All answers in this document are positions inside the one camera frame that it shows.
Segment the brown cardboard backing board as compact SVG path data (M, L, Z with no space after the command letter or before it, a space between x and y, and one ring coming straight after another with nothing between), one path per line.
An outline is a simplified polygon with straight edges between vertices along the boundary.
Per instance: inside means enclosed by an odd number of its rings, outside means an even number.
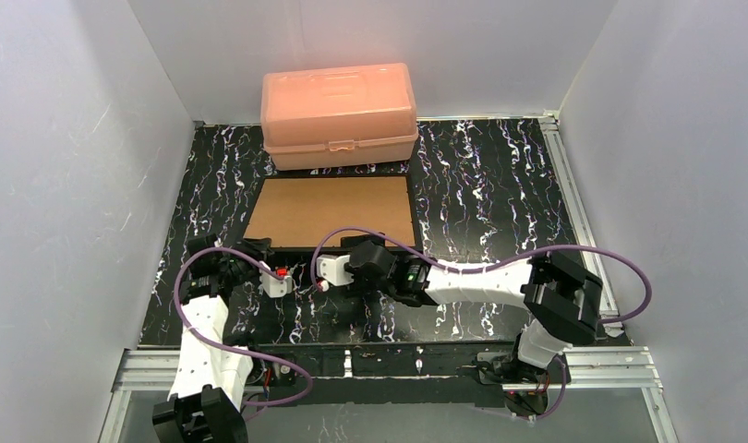
M406 177L267 179L244 236L270 238L274 247L314 247L344 226L369 228L416 246Z

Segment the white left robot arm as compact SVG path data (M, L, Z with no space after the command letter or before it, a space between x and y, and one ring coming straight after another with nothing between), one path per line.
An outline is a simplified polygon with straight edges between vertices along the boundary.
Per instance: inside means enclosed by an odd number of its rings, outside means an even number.
M246 442L245 403L268 399L272 366L197 336L222 340L234 288L254 281L259 269L220 251L214 234L190 240L187 251L197 260L181 279L179 302L190 324L168 397L153 407L153 428L161 442Z

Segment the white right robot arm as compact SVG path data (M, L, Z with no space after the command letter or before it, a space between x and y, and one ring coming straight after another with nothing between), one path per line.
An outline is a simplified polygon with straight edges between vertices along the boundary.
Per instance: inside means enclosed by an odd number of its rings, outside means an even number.
M348 254L321 256L316 270L333 286L358 286L420 307L492 303L521 308L532 320L513 360L545 369L553 357L597 337L602 280L556 248L544 247L507 264L438 260L407 249L397 255L365 240Z

